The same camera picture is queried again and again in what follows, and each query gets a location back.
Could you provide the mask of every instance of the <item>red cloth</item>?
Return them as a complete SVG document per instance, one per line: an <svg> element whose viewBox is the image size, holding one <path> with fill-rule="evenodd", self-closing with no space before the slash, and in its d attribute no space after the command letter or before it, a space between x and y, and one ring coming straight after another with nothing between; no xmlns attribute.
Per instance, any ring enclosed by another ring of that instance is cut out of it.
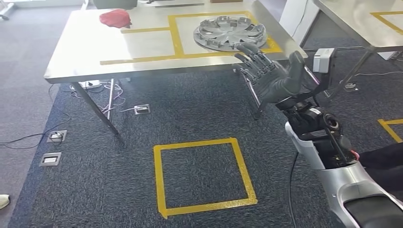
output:
<svg viewBox="0 0 403 228"><path fill-rule="evenodd" d="M99 20L102 24L119 29L122 27L130 28L130 25L132 24L129 14L124 9L117 9L104 13L99 16Z"/></svg>

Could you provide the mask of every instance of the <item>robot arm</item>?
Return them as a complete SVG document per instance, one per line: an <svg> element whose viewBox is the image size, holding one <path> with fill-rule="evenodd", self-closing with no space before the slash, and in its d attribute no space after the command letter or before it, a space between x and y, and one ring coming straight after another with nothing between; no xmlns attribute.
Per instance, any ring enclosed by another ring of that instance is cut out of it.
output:
<svg viewBox="0 0 403 228"><path fill-rule="evenodd" d="M298 52L290 55L287 70L253 45L237 48L249 58L236 54L245 67L235 67L252 83L262 104L275 104L288 118L287 135L316 171L338 224L349 228L401 227L402 203L366 173L336 117L307 101L327 89L329 75L324 75L313 91L300 93L305 64Z"/></svg>

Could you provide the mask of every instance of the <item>yellow tape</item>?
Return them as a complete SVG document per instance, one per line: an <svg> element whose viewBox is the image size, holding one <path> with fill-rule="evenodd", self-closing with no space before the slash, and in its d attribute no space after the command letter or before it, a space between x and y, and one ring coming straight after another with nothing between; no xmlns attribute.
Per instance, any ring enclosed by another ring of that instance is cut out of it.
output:
<svg viewBox="0 0 403 228"><path fill-rule="evenodd" d="M385 121L387 124L403 124L403 119Z"/></svg>
<svg viewBox="0 0 403 228"><path fill-rule="evenodd" d="M389 26L391 29L395 30L399 34L403 35L403 30L390 21L386 20L382 15L397 15L397 14L403 14L403 11L391 11L391 12L374 12L371 13L372 16L376 17L378 20L380 20L382 23L385 25Z"/></svg>
<svg viewBox="0 0 403 228"><path fill-rule="evenodd" d="M112 64L121 64L121 63L141 63L141 62L152 62L152 61L169 60L169 59L177 59L177 58L178 58L177 56L155 56L155 57L100 61L99 64L112 65Z"/></svg>
<svg viewBox="0 0 403 228"><path fill-rule="evenodd" d="M403 143L403 140L389 127L388 123L382 119L378 120L379 124L391 135L391 137L398 143Z"/></svg>
<svg viewBox="0 0 403 228"><path fill-rule="evenodd" d="M171 37L173 43L173 49L175 51L175 55L182 57L183 56L183 47L181 37L179 35L178 26L176 25L175 16L168 16L169 27L171 28Z"/></svg>
<svg viewBox="0 0 403 228"><path fill-rule="evenodd" d="M232 200L227 202L219 202L219 203L209 203L203 205L195 205L195 206L187 206L187 207L180 207L180 208L170 208L167 209L168 215L181 215L181 214L188 214L188 213L195 213L195 212L203 212L209 210L220 210L226 208L235 208L245 205L253 205L257 204L257 199L238 199Z"/></svg>
<svg viewBox="0 0 403 228"><path fill-rule="evenodd" d="M154 147L154 165L155 165L155 183L157 186L158 211L165 219L167 219L168 214L166 211L165 190L163 184L163 161L161 157L161 150L156 149L156 147Z"/></svg>
<svg viewBox="0 0 403 228"><path fill-rule="evenodd" d="M137 33L137 32L155 32L155 31L170 31L170 27L162 27L162 28L141 28L141 29L126 29L126 30L121 30L120 32L123 34L127 33Z"/></svg>
<svg viewBox="0 0 403 228"><path fill-rule="evenodd" d="M197 53L197 54L185 54L183 52L181 37L179 35L178 26L176 24L176 18L185 17L201 17L201 16L219 16L219 15L236 15L244 14L250 20L257 24L258 21L253 17L249 11L235 11L235 12L216 12L216 13L195 13L195 14L180 14L180 15L169 15L168 23L169 27L163 28L144 28L144 29L132 29L132 30L122 30L122 33L136 33L136 32L151 32L151 31L170 31L172 36L173 49L175 54L170 56L155 56L155 57L142 57L133 59L119 59L119 60L107 60L100 61L101 65L112 65L112 64L122 64L122 63L140 63L140 62L152 62L160 60L171 60L171 59L187 59L187 58L201 58L201 57L215 57L215 56L233 56L236 52L211 52L211 53ZM267 39L267 45L269 48L264 48L262 51L264 53L280 53L282 52L280 46L273 40L271 36Z"/></svg>
<svg viewBox="0 0 403 228"><path fill-rule="evenodd" d="M231 138L230 140L231 140L232 148L235 153L235 158L237 159L238 167L240 169L240 174L242 176L243 184L245 185L245 190L246 190L246 193L248 194L248 198L251 200L256 200L255 190L253 189L248 170L246 169L245 161L243 160L242 154L240 152L238 140L235 138Z"/></svg>
<svg viewBox="0 0 403 228"><path fill-rule="evenodd" d="M235 153L235 158L237 160L237 164L240 169L241 177L242 177L243 183L245 185L245 190L248 195L248 198L241 199L241 200L237 199L237 200L231 200L231 201L226 201L226 202L209 203L209 204L203 204L203 205L167 209L166 203L165 203L165 191L164 191L164 184L163 184L163 165L162 165L162 158L161 158L161 150L188 148L188 147L196 147L196 146L207 146L207 145L217 145L217 144L226 144L226 143L230 143L232 145L232 149L234 150L234 153ZM256 199L255 190L253 189L252 182L250 181L248 170L245 165L245 161L243 160L242 153L241 153L240 147L238 145L238 140L235 138L205 140L205 141L198 141L198 142L183 142L183 143L175 143L175 144L168 144L168 145L156 145L156 146L154 146L154 165L155 165L155 182L156 182L156 187L157 187L158 211L161 213L161 215L165 219L167 219L168 216L171 216L171 215L195 213L195 212L209 211L209 210L219 210L219 209L225 209L225 208L253 205L253 204L258 203L258 200Z"/></svg>
<svg viewBox="0 0 403 228"><path fill-rule="evenodd" d="M216 13L193 13L193 14L177 14L171 15L171 17L176 18L192 18L192 17L204 17L204 16L223 16L223 15L236 15L236 14L247 14L248 11L233 11L233 12L216 12Z"/></svg>

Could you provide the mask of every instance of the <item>metal tabletop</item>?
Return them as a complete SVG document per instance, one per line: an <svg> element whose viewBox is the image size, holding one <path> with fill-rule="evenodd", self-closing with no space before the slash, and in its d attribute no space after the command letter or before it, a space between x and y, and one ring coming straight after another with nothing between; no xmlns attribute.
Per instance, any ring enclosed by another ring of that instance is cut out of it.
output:
<svg viewBox="0 0 403 228"><path fill-rule="evenodd" d="M240 62L233 52L209 50L193 40L193 31L201 21L225 15L249 17L265 25L270 46L263 49L270 59L288 59L296 50L307 57L259 1L203 3L128 10L133 24L130 29L101 24L99 15L110 10L74 11L44 78L56 84L229 69Z"/></svg>
<svg viewBox="0 0 403 228"><path fill-rule="evenodd" d="M313 1L341 29L369 50L403 50L403 0Z"/></svg>

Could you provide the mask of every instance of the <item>person's leg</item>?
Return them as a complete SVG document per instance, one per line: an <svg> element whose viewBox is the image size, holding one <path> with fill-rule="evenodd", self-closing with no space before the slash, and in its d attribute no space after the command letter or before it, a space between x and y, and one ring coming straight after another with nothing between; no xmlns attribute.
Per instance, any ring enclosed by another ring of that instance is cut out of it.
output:
<svg viewBox="0 0 403 228"><path fill-rule="evenodd" d="M3 209L10 203L9 195L0 195L0 209Z"/></svg>
<svg viewBox="0 0 403 228"><path fill-rule="evenodd" d="M403 190L403 165L388 170L366 168L371 178L387 192Z"/></svg>
<svg viewBox="0 0 403 228"><path fill-rule="evenodd" d="M403 142L361 153L360 162L364 167L378 170L403 165Z"/></svg>

